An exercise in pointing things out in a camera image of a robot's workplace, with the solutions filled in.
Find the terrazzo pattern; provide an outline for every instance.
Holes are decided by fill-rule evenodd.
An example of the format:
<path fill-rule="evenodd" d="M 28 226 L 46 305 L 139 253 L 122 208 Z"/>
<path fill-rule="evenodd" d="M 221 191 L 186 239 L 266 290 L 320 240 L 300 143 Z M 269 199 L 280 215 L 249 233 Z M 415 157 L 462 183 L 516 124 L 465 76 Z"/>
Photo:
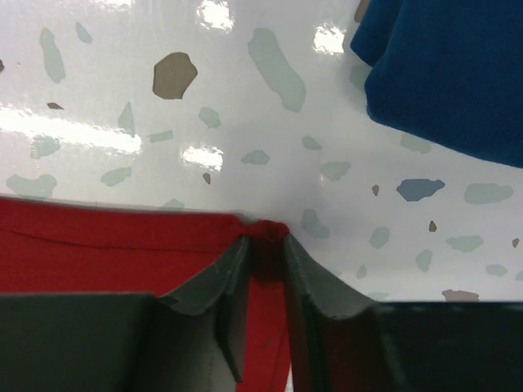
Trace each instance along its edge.
<path fill-rule="evenodd" d="M 2 194 L 284 221 L 380 301 L 523 298 L 523 171 L 368 118 L 356 0 L 30 4 L 0 6 Z"/>

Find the glossy surface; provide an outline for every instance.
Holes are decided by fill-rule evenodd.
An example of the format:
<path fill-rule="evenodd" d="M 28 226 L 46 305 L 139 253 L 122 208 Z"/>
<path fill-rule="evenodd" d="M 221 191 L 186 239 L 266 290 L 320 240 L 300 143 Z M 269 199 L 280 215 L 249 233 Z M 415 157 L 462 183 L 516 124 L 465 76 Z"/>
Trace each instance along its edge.
<path fill-rule="evenodd" d="M 358 3 L 0 0 L 0 193 L 242 212 L 376 299 L 522 299 L 523 171 L 369 120 Z"/>

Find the red cloth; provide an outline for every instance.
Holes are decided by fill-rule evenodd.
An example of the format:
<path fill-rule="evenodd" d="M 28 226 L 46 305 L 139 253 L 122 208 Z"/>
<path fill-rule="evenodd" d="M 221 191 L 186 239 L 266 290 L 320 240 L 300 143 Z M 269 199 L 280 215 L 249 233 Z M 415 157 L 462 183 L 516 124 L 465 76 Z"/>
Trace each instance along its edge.
<path fill-rule="evenodd" d="M 280 243 L 287 226 L 223 214 L 121 212 L 0 198 L 0 292 L 170 292 L 241 234 L 254 239 L 244 382 L 281 392 L 290 357 Z"/>

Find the blue towel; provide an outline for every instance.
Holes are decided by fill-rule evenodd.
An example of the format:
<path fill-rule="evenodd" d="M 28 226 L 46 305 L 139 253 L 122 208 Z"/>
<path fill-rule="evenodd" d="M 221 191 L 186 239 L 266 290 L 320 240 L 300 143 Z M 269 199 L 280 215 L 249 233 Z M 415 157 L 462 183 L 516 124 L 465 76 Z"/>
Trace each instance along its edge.
<path fill-rule="evenodd" d="M 372 120 L 523 167 L 523 0 L 371 0 L 351 48 Z"/>

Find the gray speckle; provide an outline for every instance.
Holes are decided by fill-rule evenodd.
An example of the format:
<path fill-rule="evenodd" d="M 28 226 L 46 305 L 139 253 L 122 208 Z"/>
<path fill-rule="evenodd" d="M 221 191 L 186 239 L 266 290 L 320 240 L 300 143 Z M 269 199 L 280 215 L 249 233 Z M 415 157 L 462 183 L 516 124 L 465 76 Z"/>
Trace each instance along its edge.
<path fill-rule="evenodd" d="M 374 249 L 379 249 L 389 242 L 391 232 L 387 227 L 378 227 L 374 229 L 373 235 L 369 240 L 370 246 Z"/>
<path fill-rule="evenodd" d="M 329 162 L 321 165 L 321 174 L 331 181 L 340 181 L 351 167 L 349 162 Z"/>
<path fill-rule="evenodd" d="M 114 169 L 111 171 L 106 172 L 101 177 L 101 182 L 106 184 L 107 186 L 115 186 L 128 178 L 131 175 L 131 168 L 130 167 L 120 167 L 118 169 Z"/>
<path fill-rule="evenodd" d="M 389 294 L 386 292 L 370 292 L 369 294 L 367 294 L 367 297 L 375 301 L 383 301 L 389 297 Z"/>
<path fill-rule="evenodd" d="M 57 184 L 56 178 L 49 174 L 42 174 L 34 180 L 15 174 L 6 180 L 7 188 L 15 194 L 37 200 L 50 198 Z"/>
<path fill-rule="evenodd" d="M 461 252 L 472 252 L 483 245 L 483 238 L 479 235 L 463 235 L 452 237 L 446 241 L 453 249 Z"/>
<path fill-rule="evenodd" d="M 31 143 L 31 158 L 40 159 L 60 149 L 60 141 L 50 136 L 37 135 Z"/>
<path fill-rule="evenodd" d="M 169 200 L 164 205 L 162 205 L 159 210 L 161 211 L 180 211 L 185 208 L 186 204 L 182 203 L 179 200 L 176 200 L 175 198 Z"/>
<path fill-rule="evenodd" d="M 366 64 L 358 64 L 351 68 L 349 82 L 361 92 L 365 93 L 365 81 L 372 71 L 372 67 Z"/>
<path fill-rule="evenodd" d="M 470 204 L 500 203 L 514 194 L 510 185 L 470 184 L 465 191 L 465 201 Z"/>
<path fill-rule="evenodd" d="M 358 269 L 358 272 L 356 272 L 356 278 L 357 278 L 357 279 L 363 279 L 365 276 L 367 276 L 367 267 L 365 267 L 364 265 L 362 265 L 362 266 Z"/>
<path fill-rule="evenodd" d="M 54 110 L 63 110 L 64 109 L 60 105 L 58 105 L 56 102 L 47 102 L 47 107 L 49 109 L 54 109 Z"/>
<path fill-rule="evenodd" d="M 431 142 L 421 137 L 404 133 L 401 135 L 401 145 L 415 153 L 428 154 L 431 152 Z"/>
<path fill-rule="evenodd" d="M 250 163 L 252 165 L 266 165 L 269 163 L 270 157 L 265 151 L 257 149 L 251 153 L 248 153 L 242 158 L 243 163 Z"/>
<path fill-rule="evenodd" d="M 120 114 L 118 118 L 118 128 L 120 128 L 123 133 L 134 136 L 134 117 L 132 115 L 131 102 L 127 102 L 123 108 L 122 114 Z"/>
<path fill-rule="evenodd" d="M 418 202 L 422 198 L 430 198 L 444 186 L 445 183 L 442 180 L 413 178 L 401 181 L 396 190 L 406 201 Z"/>
<path fill-rule="evenodd" d="M 92 43 L 92 37 L 80 22 L 76 22 L 76 34 L 83 43 Z"/>
<path fill-rule="evenodd" d="M 278 94 L 282 106 L 296 113 L 302 110 L 307 93 L 305 83 L 288 63 L 275 34 L 269 29 L 254 29 L 247 46 L 260 75 Z"/>
<path fill-rule="evenodd" d="M 463 290 L 444 290 L 441 295 L 445 297 L 447 302 L 479 302 L 480 296 L 474 292 L 464 292 Z"/>
<path fill-rule="evenodd" d="M 60 49 L 55 43 L 55 34 L 50 29 L 44 28 L 40 33 L 40 46 L 43 51 L 43 66 L 54 83 L 65 79 L 64 61 Z"/>
<path fill-rule="evenodd" d="M 499 277 L 504 276 L 508 272 L 508 269 L 506 269 L 500 264 L 487 265 L 485 267 L 485 270 L 487 271 L 487 274 L 496 275 Z"/>
<path fill-rule="evenodd" d="M 432 263 L 432 251 L 428 249 L 416 256 L 416 265 L 423 272 L 428 272 Z"/>
<path fill-rule="evenodd" d="M 330 237 L 329 228 L 323 226 L 320 223 L 320 219 L 316 214 L 316 211 L 312 209 L 306 209 L 302 215 L 302 229 L 311 237 L 317 239 L 326 239 Z"/>
<path fill-rule="evenodd" d="M 198 117 L 207 125 L 207 128 L 218 128 L 221 125 L 220 115 L 211 108 L 200 109 Z"/>
<path fill-rule="evenodd" d="M 159 141 L 171 140 L 174 137 L 172 131 L 165 131 L 159 133 L 151 133 L 147 138 L 151 143 L 158 143 Z"/>
<path fill-rule="evenodd" d="M 435 233 L 436 230 L 438 230 L 438 226 L 436 225 L 436 223 L 434 223 L 433 220 L 431 220 L 428 224 L 428 231 L 430 231 L 431 233 Z"/>
<path fill-rule="evenodd" d="M 302 142 L 303 147 L 305 147 L 306 149 L 312 149 L 314 151 L 321 149 L 320 143 L 318 143 L 315 139 L 313 139 L 310 136 L 303 136 Z"/>

